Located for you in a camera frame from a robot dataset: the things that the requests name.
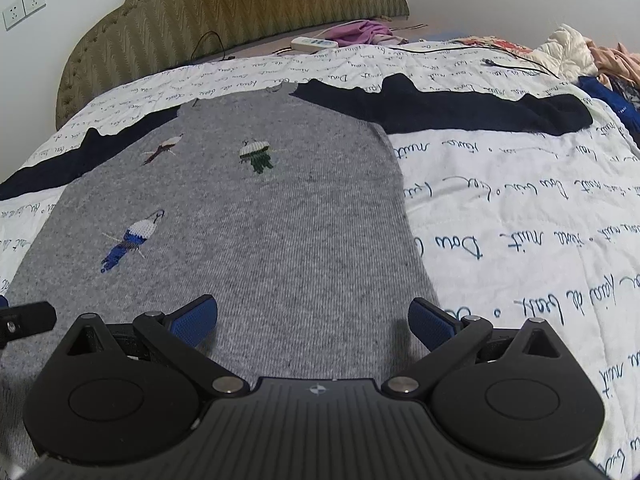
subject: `upholstered headboard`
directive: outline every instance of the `upholstered headboard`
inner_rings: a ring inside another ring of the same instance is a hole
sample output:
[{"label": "upholstered headboard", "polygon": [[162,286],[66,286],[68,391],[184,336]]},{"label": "upholstered headboard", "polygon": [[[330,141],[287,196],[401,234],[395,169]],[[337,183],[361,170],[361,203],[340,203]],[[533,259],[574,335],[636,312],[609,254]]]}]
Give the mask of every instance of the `upholstered headboard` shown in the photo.
[{"label": "upholstered headboard", "polygon": [[[84,35],[66,62],[56,127],[111,88],[187,62],[210,30],[231,48],[323,23],[408,13],[405,0],[125,0]],[[213,34],[198,49],[220,50]]]}]

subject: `electrical socket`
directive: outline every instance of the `electrical socket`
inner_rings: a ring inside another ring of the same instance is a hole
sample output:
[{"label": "electrical socket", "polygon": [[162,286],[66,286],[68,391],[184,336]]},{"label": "electrical socket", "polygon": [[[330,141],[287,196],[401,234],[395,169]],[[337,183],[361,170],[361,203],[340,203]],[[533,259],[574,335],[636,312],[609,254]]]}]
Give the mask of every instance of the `electrical socket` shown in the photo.
[{"label": "electrical socket", "polygon": [[24,13],[27,16],[47,4],[44,0],[22,0],[22,2],[24,4]]},{"label": "electrical socket", "polygon": [[16,23],[21,22],[26,16],[22,0],[15,0],[2,11],[2,15],[4,16],[4,28],[6,28],[6,30],[12,28]]}]

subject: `circular black cover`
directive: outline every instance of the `circular black cover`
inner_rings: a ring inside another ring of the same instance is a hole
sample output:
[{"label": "circular black cover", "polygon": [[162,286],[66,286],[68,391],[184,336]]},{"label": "circular black cover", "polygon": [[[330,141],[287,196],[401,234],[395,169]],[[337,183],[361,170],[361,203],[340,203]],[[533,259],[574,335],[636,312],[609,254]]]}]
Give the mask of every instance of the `circular black cover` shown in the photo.
[{"label": "circular black cover", "polygon": [[96,352],[43,373],[24,425],[37,449],[77,463],[123,463],[178,442],[196,419],[192,384],[159,364]]},{"label": "circular black cover", "polygon": [[540,466],[588,456],[602,402],[585,388],[587,377],[540,359],[540,366],[496,361],[452,372],[433,391],[434,416],[460,444],[502,462]]}]

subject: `power strip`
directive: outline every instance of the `power strip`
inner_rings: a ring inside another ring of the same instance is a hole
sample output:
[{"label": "power strip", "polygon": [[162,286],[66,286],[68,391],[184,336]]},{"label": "power strip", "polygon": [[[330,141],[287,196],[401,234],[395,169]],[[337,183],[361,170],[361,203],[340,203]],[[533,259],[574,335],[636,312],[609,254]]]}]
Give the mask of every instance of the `power strip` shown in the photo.
[{"label": "power strip", "polygon": [[300,52],[315,53],[326,48],[338,48],[337,41],[320,40],[319,38],[305,38],[300,36],[291,40],[291,49]]}]

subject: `metal screw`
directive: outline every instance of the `metal screw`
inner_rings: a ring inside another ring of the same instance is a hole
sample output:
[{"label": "metal screw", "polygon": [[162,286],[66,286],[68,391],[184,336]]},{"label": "metal screw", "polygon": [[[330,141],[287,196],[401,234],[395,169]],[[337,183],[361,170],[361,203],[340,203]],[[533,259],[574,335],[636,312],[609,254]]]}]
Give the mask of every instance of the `metal screw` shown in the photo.
[{"label": "metal screw", "polygon": [[213,389],[217,392],[220,392],[221,394],[234,394],[242,389],[242,387],[244,386],[244,382],[238,377],[225,375],[222,377],[218,377],[215,381],[213,381],[211,386],[213,386]]},{"label": "metal screw", "polygon": [[399,394],[408,394],[418,389],[418,381],[411,377],[398,376],[389,379],[386,384],[391,390],[398,392]]}]

